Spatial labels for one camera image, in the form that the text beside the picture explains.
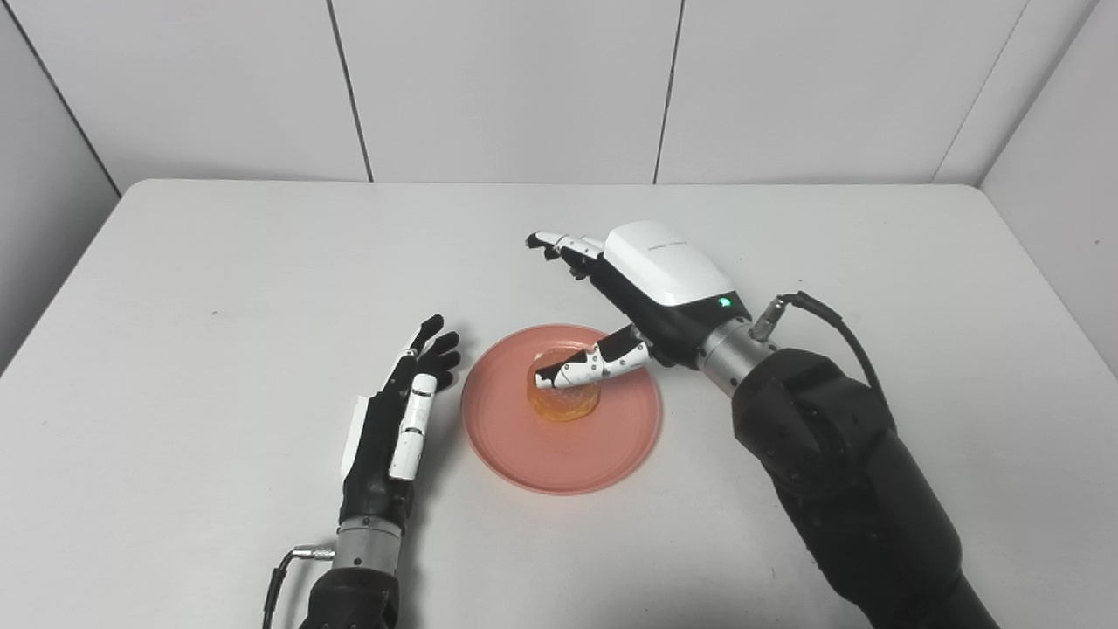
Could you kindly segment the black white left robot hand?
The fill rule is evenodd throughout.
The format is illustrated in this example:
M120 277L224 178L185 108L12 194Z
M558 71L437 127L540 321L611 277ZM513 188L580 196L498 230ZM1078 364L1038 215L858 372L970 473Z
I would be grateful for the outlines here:
M353 461L342 483L339 524L383 520L406 528L434 398L454 383L459 334L440 314L420 323L381 390L366 406Z

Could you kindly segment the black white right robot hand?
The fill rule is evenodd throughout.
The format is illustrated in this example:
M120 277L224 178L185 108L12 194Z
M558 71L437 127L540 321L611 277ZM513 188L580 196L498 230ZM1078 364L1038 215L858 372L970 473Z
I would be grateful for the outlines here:
M536 389L575 389L660 363L697 370L732 397L770 354L748 339L752 318L732 282L666 225L639 220L604 240L538 231L525 244L549 261L566 263L628 320L591 346L536 370Z

